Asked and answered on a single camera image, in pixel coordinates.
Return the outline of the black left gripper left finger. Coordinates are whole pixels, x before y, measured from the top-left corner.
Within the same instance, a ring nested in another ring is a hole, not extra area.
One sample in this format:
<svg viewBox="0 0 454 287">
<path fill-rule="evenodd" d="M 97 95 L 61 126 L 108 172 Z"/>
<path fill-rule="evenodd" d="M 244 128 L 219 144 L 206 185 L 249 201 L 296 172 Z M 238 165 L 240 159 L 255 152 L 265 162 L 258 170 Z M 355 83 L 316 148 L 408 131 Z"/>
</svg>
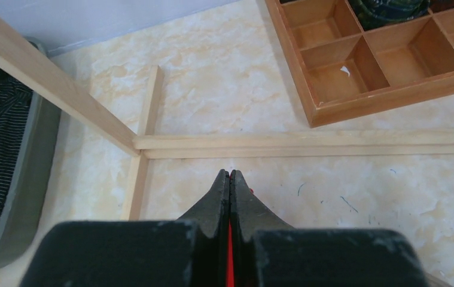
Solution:
<svg viewBox="0 0 454 287">
<path fill-rule="evenodd" d="M 40 243 L 22 286 L 226 286 L 230 176 L 175 220 L 67 221 Z"/>
</svg>

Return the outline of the red underwear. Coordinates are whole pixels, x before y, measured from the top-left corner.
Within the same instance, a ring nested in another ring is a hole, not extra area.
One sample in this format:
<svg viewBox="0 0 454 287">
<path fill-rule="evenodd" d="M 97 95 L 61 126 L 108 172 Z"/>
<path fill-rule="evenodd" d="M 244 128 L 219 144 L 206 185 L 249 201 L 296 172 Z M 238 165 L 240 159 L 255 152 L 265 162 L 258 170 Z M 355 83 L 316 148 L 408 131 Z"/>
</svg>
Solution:
<svg viewBox="0 0 454 287">
<path fill-rule="evenodd" d="M 249 242 L 243 239 L 237 192 L 230 191 L 228 226 L 227 286 L 254 286 Z"/>
</svg>

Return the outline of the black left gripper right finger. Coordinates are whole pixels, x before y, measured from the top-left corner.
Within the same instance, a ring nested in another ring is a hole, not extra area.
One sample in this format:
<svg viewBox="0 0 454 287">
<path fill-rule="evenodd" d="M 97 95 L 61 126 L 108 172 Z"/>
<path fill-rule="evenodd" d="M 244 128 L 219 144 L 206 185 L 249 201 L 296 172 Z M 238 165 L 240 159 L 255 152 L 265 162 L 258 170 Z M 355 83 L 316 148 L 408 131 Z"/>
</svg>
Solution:
<svg viewBox="0 0 454 287">
<path fill-rule="evenodd" d="M 409 241 L 384 228 L 295 228 L 230 175 L 236 286 L 428 286 Z"/>
</svg>

